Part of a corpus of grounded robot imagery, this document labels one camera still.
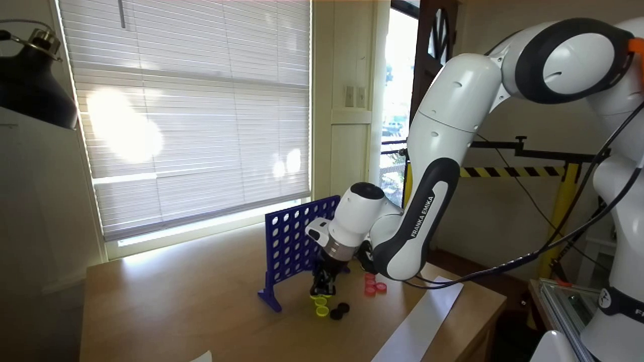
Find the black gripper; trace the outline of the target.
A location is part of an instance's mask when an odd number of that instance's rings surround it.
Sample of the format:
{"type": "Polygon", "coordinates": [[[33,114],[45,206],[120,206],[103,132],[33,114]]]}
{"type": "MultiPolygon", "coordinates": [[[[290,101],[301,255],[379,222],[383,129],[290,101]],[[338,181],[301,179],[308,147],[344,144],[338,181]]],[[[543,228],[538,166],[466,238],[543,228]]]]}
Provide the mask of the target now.
{"type": "Polygon", "coordinates": [[[311,295],[336,295],[336,276],[348,273],[350,268],[347,262],[331,258],[327,252],[319,253],[317,270],[313,271],[311,295]]]}

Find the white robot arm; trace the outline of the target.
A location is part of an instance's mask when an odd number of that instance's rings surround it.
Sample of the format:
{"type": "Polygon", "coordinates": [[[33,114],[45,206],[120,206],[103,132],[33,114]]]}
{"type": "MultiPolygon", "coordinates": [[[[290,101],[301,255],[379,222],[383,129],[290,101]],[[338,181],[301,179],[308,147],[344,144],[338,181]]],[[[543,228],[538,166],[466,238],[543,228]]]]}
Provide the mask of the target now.
{"type": "Polygon", "coordinates": [[[599,310],[581,340],[601,362],[642,362],[642,40],[644,19],[622,24],[567,19],[519,31],[486,54],[447,61],[412,122],[412,201],[398,209],[381,187],[355,182],[331,219],[311,222],[306,235],[321,246],[313,292],[333,295],[334,280],[350,259],[391,280],[416,278],[481,121],[512,96],[540,104],[584,98],[608,132],[602,150],[590,158],[590,170],[605,200],[596,215],[615,219],[617,253],[599,310]]]}

